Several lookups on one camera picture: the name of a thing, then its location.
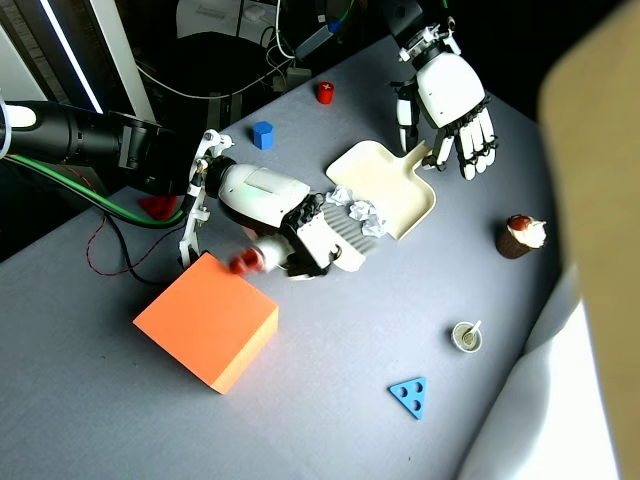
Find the white frosting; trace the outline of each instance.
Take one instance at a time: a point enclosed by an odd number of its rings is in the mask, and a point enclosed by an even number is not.
[[[544,225],[546,223],[547,222],[541,222],[531,218],[531,222],[524,230],[514,230],[508,225],[507,228],[509,229],[509,232],[511,232],[511,235],[513,235],[520,243],[527,247],[540,248],[544,245],[544,241],[547,238],[547,233],[544,231]]]

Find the small bowl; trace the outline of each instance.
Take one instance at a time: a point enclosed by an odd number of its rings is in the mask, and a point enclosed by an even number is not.
[[[465,353],[475,353],[480,350],[480,347],[482,347],[482,333],[480,332],[480,330],[476,331],[474,335],[475,341],[472,345],[468,345],[462,340],[464,334],[472,328],[473,323],[460,322],[456,324],[455,327],[453,327],[453,330],[451,330],[451,341],[458,348],[458,350],[462,350]]]

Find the brown cupcake base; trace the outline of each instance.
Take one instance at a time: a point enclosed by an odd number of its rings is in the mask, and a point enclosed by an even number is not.
[[[498,238],[496,247],[503,257],[509,259],[519,258],[532,250],[531,247],[516,240],[506,226],[504,227],[502,235]]]

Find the blue block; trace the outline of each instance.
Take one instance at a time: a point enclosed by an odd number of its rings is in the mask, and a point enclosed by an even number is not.
[[[391,394],[418,420],[424,418],[424,398],[427,391],[425,377],[414,378],[389,387]]]
[[[260,150],[273,147],[275,129],[269,122],[258,122],[253,126],[253,144]]]

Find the blue triangular toy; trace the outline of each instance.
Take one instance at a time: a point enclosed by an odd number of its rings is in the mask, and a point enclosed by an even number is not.
[[[427,390],[425,377],[414,378],[389,387],[391,394],[418,420],[424,418],[424,397]]]

